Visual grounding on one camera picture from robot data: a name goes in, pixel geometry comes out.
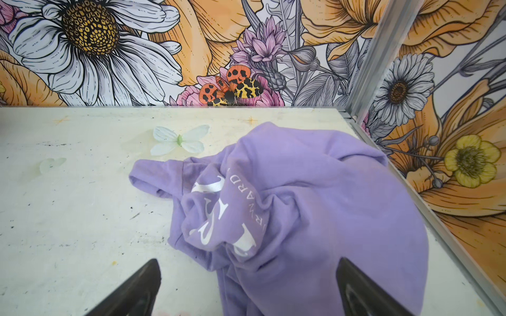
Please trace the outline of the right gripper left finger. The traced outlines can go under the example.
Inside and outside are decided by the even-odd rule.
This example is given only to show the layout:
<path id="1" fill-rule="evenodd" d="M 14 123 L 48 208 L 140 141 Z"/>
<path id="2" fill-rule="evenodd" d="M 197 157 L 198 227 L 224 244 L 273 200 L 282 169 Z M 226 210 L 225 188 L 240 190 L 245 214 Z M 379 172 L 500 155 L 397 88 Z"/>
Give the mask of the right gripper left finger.
<path id="1" fill-rule="evenodd" d="M 150 316 L 161 282 L 158 260 L 151 259 L 86 316 Z"/>

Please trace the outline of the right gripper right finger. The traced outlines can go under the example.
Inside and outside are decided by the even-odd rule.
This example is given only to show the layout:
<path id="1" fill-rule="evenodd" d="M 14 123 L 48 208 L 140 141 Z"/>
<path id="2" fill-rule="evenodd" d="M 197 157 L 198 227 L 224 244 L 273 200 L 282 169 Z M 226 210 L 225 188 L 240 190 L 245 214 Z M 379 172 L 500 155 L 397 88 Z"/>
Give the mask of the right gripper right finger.
<path id="1" fill-rule="evenodd" d="M 336 279 L 346 316 L 413 316 L 347 258 L 340 259 Z"/>

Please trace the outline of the purple cloth with print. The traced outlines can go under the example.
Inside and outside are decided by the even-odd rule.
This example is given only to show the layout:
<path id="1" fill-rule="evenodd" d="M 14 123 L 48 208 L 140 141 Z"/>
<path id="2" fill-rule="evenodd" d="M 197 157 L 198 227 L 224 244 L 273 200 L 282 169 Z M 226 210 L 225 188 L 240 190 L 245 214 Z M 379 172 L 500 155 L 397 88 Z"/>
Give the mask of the purple cloth with print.
<path id="1" fill-rule="evenodd" d="M 419 315 L 428 237 L 387 163 L 343 132 L 267 122 L 217 155 L 139 160 L 129 179 L 173 201 L 168 242 L 217 273 L 225 315 L 342 315 L 342 258 Z"/>

